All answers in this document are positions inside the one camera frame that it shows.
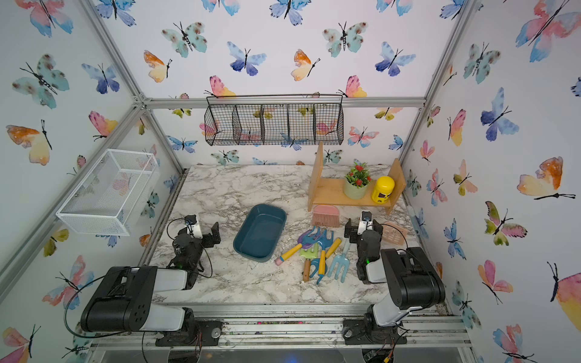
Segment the teal plastic storage box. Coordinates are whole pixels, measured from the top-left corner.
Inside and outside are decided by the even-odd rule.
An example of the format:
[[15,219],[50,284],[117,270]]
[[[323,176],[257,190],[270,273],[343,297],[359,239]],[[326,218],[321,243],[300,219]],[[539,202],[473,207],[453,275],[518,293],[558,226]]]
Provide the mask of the teal plastic storage box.
[[251,208],[234,241],[235,252],[258,263],[269,261],[287,221],[287,213],[273,205]]

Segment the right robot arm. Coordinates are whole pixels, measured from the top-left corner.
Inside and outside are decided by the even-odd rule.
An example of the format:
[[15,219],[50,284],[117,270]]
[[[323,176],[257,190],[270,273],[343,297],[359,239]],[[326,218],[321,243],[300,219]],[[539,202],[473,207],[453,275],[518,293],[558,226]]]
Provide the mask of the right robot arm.
[[394,328],[413,312],[444,303],[446,288],[420,247],[381,246],[384,226],[362,219],[345,225],[345,237],[357,247],[356,273],[365,284],[386,284],[387,295],[370,305],[366,325],[371,329]]

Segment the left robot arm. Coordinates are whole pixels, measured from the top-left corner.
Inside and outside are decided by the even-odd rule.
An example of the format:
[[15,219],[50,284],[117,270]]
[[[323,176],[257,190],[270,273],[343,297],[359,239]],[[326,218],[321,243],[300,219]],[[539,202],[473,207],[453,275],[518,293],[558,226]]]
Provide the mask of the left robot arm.
[[174,238],[175,256],[166,268],[111,268],[81,315],[81,329],[87,333],[180,331],[186,310],[157,304],[153,298],[156,293],[190,290],[204,275],[202,253],[219,244],[221,236],[218,222],[209,234],[198,234],[197,227],[187,224]]

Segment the teal rake yellow handle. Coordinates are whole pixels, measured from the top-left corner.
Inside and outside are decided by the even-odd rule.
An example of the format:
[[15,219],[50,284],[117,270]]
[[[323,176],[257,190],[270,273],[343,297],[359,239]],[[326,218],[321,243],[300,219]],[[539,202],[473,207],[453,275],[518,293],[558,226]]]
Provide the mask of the teal rake yellow handle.
[[309,234],[302,237],[302,247],[304,251],[308,251],[316,244],[322,249],[326,250],[333,245],[334,242],[334,232],[331,231],[331,237],[328,237],[328,229],[320,227],[314,228]]

